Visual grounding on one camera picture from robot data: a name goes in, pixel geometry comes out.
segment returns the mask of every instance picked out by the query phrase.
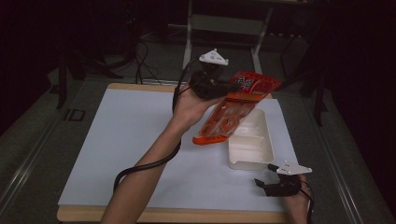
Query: white tabletop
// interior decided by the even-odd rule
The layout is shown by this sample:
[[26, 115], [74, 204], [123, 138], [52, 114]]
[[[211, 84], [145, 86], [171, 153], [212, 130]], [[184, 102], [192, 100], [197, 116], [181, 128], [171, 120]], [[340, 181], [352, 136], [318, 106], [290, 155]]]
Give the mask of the white tabletop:
[[[171, 118], [172, 95], [107, 89], [59, 205], [106, 206], [116, 175], [143, 156]], [[265, 99], [257, 107], [265, 112], [274, 164], [297, 162], [278, 101]], [[280, 199], [266, 197], [253, 180], [276, 183], [275, 173], [231, 169], [227, 143], [204, 147], [192, 143], [210, 111], [183, 136], [181, 149], [166, 165], [148, 207], [284, 211]]]

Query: black cable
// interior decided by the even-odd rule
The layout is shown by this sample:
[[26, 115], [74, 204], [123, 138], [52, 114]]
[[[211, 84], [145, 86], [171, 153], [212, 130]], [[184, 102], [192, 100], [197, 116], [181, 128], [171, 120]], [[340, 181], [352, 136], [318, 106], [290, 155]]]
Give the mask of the black cable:
[[163, 164], [169, 162], [170, 160], [172, 160], [172, 159], [176, 156], [176, 154], [178, 153], [178, 151], [180, 150], [180, 145], [181, 145], [181, 141], [178, 142], [177, 146], [176, 146], [175, 149], [172, 151], [172, 153], [171, 153], [169, 156], [163, 158], [162, 160], [155, 161], [155, 162], [148, 163], [148, 164], [144, 164], [144, 165], [134, 166], [134, 167], [131, 167], [131, 168], [128, 168], [128, 169], [125, 169], [125, 170], [121, 171], [121, 172], [117, 175], [117, 177], [116, 177], [116, 179], [115, 179], [115, 181], [114, 181], [113, 192], [116, 191], [117, 186], [119, 185], [121, 179], [122, 179], [123, 177], [125, 177], [126, 175], [129, 175], [129, 174], [132, 174], [132, 173], [135, 173], [135, 172], [139, 172], [139, 171], [144, 171], [144, 170], [152, 169], [152, 168], [155, 168], [155, 167], [157, 167], [157, 166], [161, 166], [161, 165], [163, 165]]
[[137, 62], [137, 70], [136, 74], [134, 75], [134, 83], [137, 84], [137, 79], [140, 78], [140, 84], [143, 84], [143, 78], [142, 78], [142, 72], [141, 72], [141, 67], [144, 61], [146, 60], [148, 54], [149, 54], [149, 47], [141, 40], [138, 42], [139, 44], [142, 44], [143, 46], [146, 47], [146, 53], [145, 56], [143, 56], [142, 61], [139, 62], [138, 57], [136, 57], [136, 62]]
[[180, 87], [181, 87], [181, 83], [183, 82], [184, 76], [186, 76], [187, 72], [190, 70], [190, 66], [199, 59], [199, 57], [196, 57], [194, 59], [192, 59], [191, 61], [189, 61], [187, 63], [187, 65], [184, 67], [183, 72], [181, 73], [180, 78], [178, 79], [178, 83], [177, 86], [175, 87], [175, 93], [174, 93], [174, 97], [173, 97], [173, 102], [172, 102], [172, 111], [175, 110], [175, 106], [176, 106], [176, 102], [177, 102], [177, 98], [180, 95], [179, 91], [180, 91]]
[[194, 84], [192, 84], [192, 85], [190, 85], [188, 88], [186, 88], [184, 91], [181, 91], [178, 95], [181, 95], [183, 92], [185, 92], [185, 91], [187, 91], [187, 90], [189, 90], [189, 89], [191, 89], [192, 87], [194, 87], [194, 86], [196, 86], [196, 85], [199, 85], [201, 82], [196, 82], [196, 83], [194, 83]]
[[[197, 59], [198, 59], [198, 57], [195, 58], [195, 59], [193, 59], [193, 60], [191, 60], [191, 61], [186, 65], [186, 67], [183, 69], [183, 72], [182, 72], [182, 74], [181, 74], [181, 76], [180, 76], [180, 79], [179, 79], [179, 81], [178, 81], [178, 83], [177, 83], [177, 87], [175, 88], [174, 97], [173, 97], [173, 102], [172, 102], [172, 111], [175, 110], [177, 98], [178, 98], [178, 96], [181, 94], [181, 93], [179, 92], [179, 89], [180, 89], [181, 83], [183, 82], [184, 76], [186, 75], [187, 71], [190, 69], [191, 64], [192, 64], [193, 62], [195, 62]], [[121, 182], [122, 178], [125, 177], [126, 175], [129, 175], [129, 174], [132, 174], [132, 173], [135, 173], [135, 172], [139, 172], [139, 171], [144, 171], [144, 170], [152, 169], [152, 168], [161, 166], [161, 165], [163, 165], [163, 164], [169, 162], [170, 160], [172, 160], [172, 159], [176, 156], [176, 154], [178, 153], [178, 151], [180, 150], [180, 145], [181, 145], [181, 139], [180, 139], [180, 141], [178, 142], [178, 144], [177, 144], [177, 146], [175, 147], [175, 149], [172, 151], [172, 153], [171, 153], [170, 155], [168, 155], [167, 157], [165, 157], [165, 158], [159, 160], [159, 161], [155, 161], [155, 162], [151, 162], [151, 163], [143, 164], [143, 165], [139, 165], [139, 166], [134, 166], [134, 167], [131, 167], [131, 168], [128, 168], [128, 169], [125, 169], [125, 170], [121, 171], [121, 172], [116, 176], [116, 179], [114, 180], [113, 193], [116, 191], [116, 189], [117, 189], [119, 183]]]
[[308, 189], [311, 191], [312, 196], [310, 196], [307, 192], [305, 192], [303, 189], [300, 189], [300, 192], [303, 193], [305, 195], [305, 197], [308, 198], [309, 200], [309, 207], [308, 207], [308, 213], [306, 215], [306, 222], [307, 224], [311, 224], [312, 222], [312, 213], [314, 212], [314, 204], [315, 204], [315, 195], [314, 195], [314, 191], [312, 190], [311, 186], [308, 185], [308, 183], [306, 183], [303, 180], [300, 180], [301, 182], [305, 183], [306, 186], [308, 187]]
[[144, 61], [142, 61], [140, 65], [144, 65], [146, 67], [146, 69], [148, 70], [148, 72], [151, 74], [151, 76], [142, 77], [142, 78], [152, 78], [153, 77], [158, 81], [158, 83], [160, 85], [162, 85], [161, 81], [158, 79], [158, 75], [160, 74], [160, 72], [156, 68], [147, 65]]

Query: orange snack bag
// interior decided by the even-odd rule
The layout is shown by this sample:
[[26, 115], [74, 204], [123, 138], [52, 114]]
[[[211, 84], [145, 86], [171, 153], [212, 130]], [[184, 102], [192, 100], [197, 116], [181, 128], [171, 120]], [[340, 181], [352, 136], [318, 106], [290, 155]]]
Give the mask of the orange snack bag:
[[253, 72], [237, 72], [229, 82], [239, 83], [240, 90], [228, 93], [216, 105], [198, 136], [192, 138], [194, 144], [203, 146], [226, 141], [256, 104], [281, 84], [275, 78]]

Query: white food tray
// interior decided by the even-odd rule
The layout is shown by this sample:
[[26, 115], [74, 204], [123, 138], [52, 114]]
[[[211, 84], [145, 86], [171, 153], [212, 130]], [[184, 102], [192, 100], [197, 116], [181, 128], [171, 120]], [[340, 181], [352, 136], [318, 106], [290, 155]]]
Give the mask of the white food tray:
[[229, 138], [229, 165], [237, 170], [263, 170], [274, 161], [265, 113], [254, 108]]

